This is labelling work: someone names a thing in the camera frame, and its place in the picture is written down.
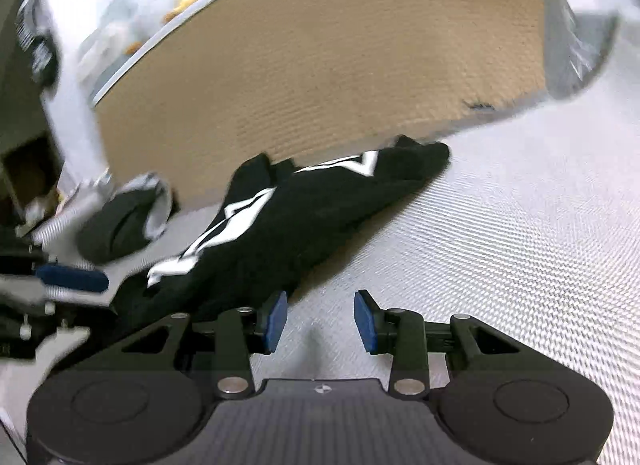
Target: yellow object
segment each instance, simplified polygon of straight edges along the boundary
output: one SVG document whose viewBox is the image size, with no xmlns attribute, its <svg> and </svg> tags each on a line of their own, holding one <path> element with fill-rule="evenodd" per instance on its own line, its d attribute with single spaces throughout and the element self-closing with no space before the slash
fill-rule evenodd
<svg viewBox="0 0 640 465">
<path fill-rule="evenodd" d="M 164 16 L 164 23 L 168 23 L 172 18 L 180 15 L 197 0 L 177 0 L 178 5 Z"/>
</svg>

